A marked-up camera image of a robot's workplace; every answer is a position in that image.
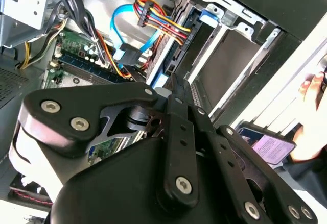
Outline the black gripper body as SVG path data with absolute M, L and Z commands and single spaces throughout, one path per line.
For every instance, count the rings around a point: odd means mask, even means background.
M 241 223 L 212 159 L 197 154 L 199 202 L 180 212 L 157 199 L 164 144 L 147 139 L 69 179 L 50 212 L 50 223 Z

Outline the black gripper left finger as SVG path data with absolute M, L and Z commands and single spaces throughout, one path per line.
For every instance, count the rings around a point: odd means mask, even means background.
M 157 197 L 165 204 L 199 200 L 190 86 L 172 76 L 162 88 L 142 82 L 43 89 L 28 94 L 17 121 L 17 169 L 55 202 L 76 174 L 122 150 L 163 142 Z

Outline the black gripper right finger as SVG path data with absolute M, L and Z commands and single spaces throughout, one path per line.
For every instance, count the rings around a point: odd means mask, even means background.
M 230 126 L 215 129 L 192 104 L 192 121 L 215 161 L 230 223 L 317 223 L 311 208 Z

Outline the person's hand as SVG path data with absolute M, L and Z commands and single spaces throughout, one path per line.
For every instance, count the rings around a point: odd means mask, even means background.
M 308 112 L 326 111 L 326 72 L 318 72 L 311 80 L 302 83 L 299 89 L 301 106 Z

